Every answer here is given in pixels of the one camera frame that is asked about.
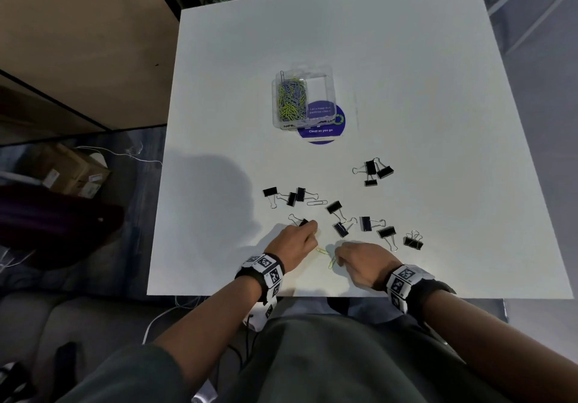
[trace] shirt sleeve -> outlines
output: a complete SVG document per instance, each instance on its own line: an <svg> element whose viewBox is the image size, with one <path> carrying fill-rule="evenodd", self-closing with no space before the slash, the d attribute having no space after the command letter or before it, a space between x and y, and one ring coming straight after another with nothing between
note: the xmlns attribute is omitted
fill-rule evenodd
<svg viewBox="0 0 578 403"><path fill-rule="evenodd" d="M181 370L155 345L120 350L57 403L183 403L190 400Z"/></svg>

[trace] purple round sticker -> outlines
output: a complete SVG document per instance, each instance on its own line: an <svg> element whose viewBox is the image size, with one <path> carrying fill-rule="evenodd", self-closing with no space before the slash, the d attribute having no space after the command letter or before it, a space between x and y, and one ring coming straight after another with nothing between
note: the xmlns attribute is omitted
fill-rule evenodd
<svg viewBox="0 0 578 403"><path fill-rule="evenodd" d="M310 117L322 117L327 115L331 111L333 103L327 100L319 100L317 102L310 103L307 106L307 115ZM314 138L316 141L309 141L311 144L328 144L333 140L320 141L320 138L325 136L334 137L340 136L345 129L345 114L340 107L337 107L337 115L335 116L335 123L326 124L324 126L313 126L311 128L299 128L297 129L299 135L305 139Z"/></svg>

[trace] cardboard box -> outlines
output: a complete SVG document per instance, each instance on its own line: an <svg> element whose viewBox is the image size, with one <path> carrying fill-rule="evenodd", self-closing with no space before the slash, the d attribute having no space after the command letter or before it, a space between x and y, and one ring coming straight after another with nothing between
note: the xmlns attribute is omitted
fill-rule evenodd
<svg viewBox="0 0 578 403"><path fill-rule="evenodd" d="M92 199L110 170L90 156L62 144L43 144L33 177L51 191Z"/></svg>

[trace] wooden panel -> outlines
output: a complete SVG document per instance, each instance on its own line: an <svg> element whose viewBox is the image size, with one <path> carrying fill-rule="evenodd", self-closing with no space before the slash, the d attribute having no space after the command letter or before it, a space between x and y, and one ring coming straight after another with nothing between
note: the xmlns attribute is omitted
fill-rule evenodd
<svg viewBox="0 0 578 403"><path fill-rule="evenodd" d="M0 75L0 145L102 130Z"/></svg>
<svg viewBox="0 0 578 403"><path fill-rule="evenodd" d="M112 129L166 122L178 21L164 0L0 0L0 68Z"/></svg>

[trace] wristband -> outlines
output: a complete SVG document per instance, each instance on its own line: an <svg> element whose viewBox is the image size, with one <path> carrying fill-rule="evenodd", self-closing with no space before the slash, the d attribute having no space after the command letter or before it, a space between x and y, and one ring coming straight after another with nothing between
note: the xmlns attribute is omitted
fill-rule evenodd
<svg viewBox="0 0 578 403"><path fill-rule="evenodd" d="M260 256L250 257L245 261L235 278L247 275L255 278L261 286L261 297L259 302L270 302L277 296L281 282L285 275L285 266L278 256L271 253L264 253Z"/></svg>
<svg viewBox="0 0 578 403"><path fill-rule="evenodd" d="M450 286L435 280L429 272L416 265L402 265L386 281L386 292L391 303L402 313L412 315L423 323L423 305L436 290L454 293Z"/></svg>

